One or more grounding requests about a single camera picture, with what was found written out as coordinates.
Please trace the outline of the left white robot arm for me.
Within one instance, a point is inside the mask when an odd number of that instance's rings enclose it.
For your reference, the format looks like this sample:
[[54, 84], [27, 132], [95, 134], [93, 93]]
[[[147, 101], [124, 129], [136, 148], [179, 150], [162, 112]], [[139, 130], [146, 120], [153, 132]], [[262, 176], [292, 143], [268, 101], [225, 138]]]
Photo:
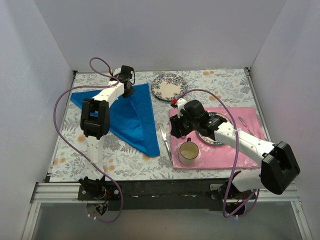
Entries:
[[82, 101], [80, 128], [86, 137], [87, 157], [91, 160], [85, 176], [89, 179], [101, 179], [103, 174], [103, 145], [110, 130], [110, 107], [119, 98], [127, 98], [134, 93], [135, 70], [123, 65], [115, 70], [119, 83], [109, 83], [99, 94]]

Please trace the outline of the blue cloth napkin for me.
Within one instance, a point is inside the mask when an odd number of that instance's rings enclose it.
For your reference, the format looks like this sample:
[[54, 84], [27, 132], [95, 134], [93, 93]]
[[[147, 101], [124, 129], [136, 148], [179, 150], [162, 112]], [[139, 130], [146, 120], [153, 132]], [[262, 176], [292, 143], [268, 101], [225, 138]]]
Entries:
[[[154, 113], [148, 84], [133, 87], [135, 92], [127, 98], [120, 96], [109, 108], [110, 129], [121, 140], [149, 157], [158, 157]], [[82, 109], [85, 98], [92, 98], [102, 90], [76, 92], [71, 101]]]

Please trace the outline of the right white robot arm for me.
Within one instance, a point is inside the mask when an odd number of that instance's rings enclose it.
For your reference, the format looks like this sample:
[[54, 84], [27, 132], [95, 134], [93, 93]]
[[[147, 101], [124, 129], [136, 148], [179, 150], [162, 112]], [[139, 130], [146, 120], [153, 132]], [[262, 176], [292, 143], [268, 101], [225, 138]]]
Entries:
[[214, 141], [232, 147], [255, 161], [259, 169], [250, 172], [237, 171], [228, 181], [211, 190], [215, 198], [224, 196], [237, 199], [249, 190], [265, 188], [281, 195], [301, 170], [291, 146], [281, 141], [278, 144], [259, 139], [236, 129], [236, 125], [219, 115], [210, 115], [198, 100], [174, 99], [171, 103], [177, 113], [170, 117], [170, 134], [176, 138], [193, 131]]

